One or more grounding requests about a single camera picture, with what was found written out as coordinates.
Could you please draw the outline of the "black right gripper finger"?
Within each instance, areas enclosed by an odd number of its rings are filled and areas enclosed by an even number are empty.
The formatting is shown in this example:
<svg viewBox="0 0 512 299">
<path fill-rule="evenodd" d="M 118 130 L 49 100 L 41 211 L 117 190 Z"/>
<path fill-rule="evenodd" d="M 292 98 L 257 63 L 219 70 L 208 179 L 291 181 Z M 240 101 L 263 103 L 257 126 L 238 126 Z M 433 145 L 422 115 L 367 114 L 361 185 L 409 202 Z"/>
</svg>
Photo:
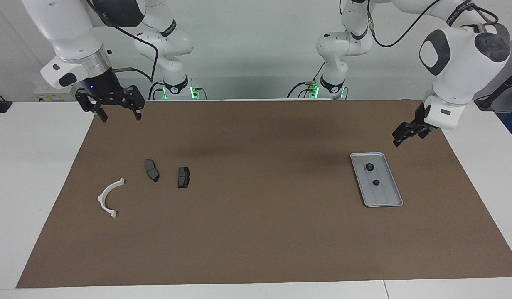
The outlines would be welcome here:
<svg viewBox="0 0 512 299">
<path fill-rule="evenodd" d="M 108 120 L 108 116 L 102 108 L 102 102 L 96 97 L 89 95 L 85 89 L 77 89 L 75 98 L 84 112 L 94 113 L 103 123 Z"/>
<path fill-rule="evenodd" d="M 119 98 L 119 105 L 131 110 L 137 121 L 142 119 L 141 110 L 145 106 L 145 99 L 137 86 L 131 85 L 128 88 L 122 89 L 122 95 L 121 98 Z"/>
</svg>

